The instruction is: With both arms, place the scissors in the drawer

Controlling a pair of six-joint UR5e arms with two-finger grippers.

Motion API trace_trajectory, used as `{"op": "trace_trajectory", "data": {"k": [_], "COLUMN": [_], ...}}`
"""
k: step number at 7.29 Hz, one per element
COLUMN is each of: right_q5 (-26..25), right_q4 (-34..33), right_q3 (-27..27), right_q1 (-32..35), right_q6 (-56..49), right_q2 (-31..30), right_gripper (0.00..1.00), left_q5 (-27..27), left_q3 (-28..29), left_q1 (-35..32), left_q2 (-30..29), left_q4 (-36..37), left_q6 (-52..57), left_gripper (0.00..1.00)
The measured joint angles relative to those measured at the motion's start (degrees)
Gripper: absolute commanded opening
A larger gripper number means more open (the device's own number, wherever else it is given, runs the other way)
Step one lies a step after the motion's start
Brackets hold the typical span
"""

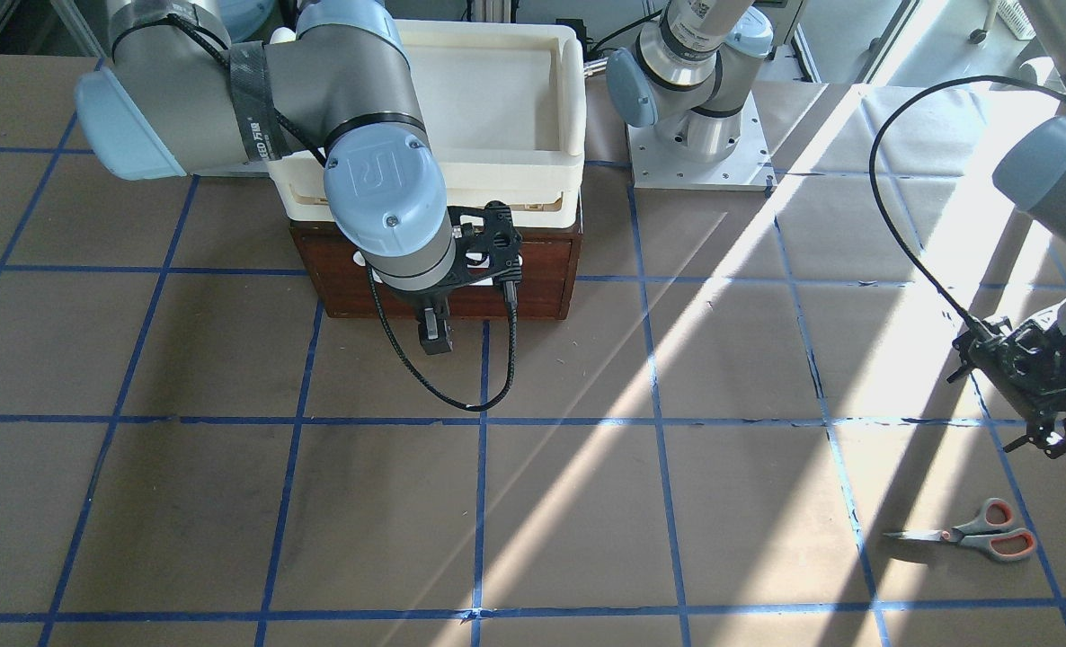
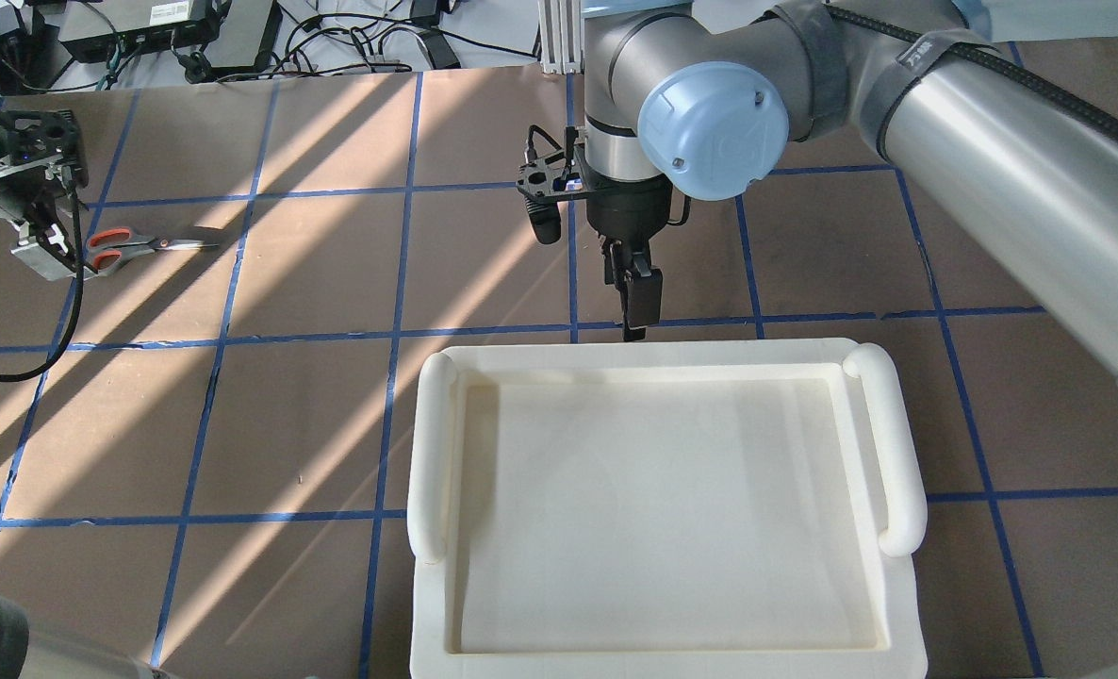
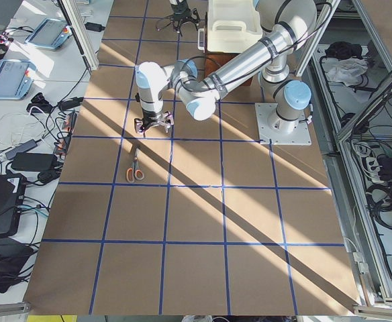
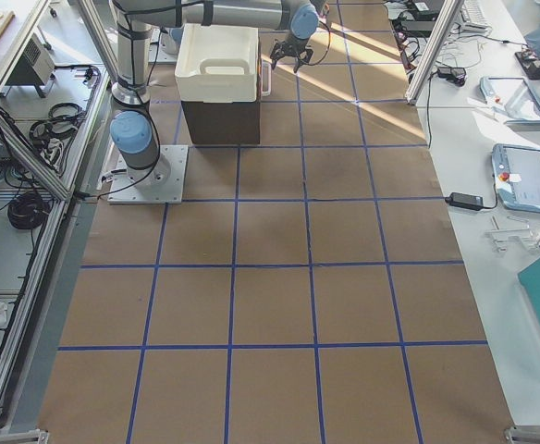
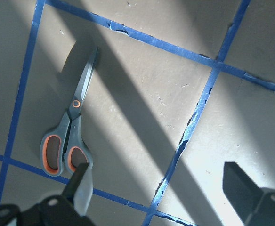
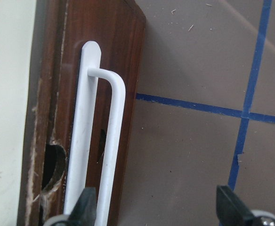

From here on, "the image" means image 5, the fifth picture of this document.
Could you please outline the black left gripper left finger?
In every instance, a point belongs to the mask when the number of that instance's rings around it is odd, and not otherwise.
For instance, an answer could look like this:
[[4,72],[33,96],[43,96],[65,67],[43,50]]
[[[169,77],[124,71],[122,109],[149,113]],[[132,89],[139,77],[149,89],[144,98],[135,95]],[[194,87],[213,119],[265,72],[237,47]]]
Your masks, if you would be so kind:
[[92,166],[80,163],[62,192],[80,216],[86,216],[93,193]]

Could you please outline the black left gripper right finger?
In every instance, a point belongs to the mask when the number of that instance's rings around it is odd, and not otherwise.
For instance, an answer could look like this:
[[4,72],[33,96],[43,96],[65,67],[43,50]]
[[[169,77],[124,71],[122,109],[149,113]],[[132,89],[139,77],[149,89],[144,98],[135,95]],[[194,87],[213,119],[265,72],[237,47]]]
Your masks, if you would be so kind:
[[275,189],[259,187],[236,162],[225,162],[222,189],[245,226],[275,226]]

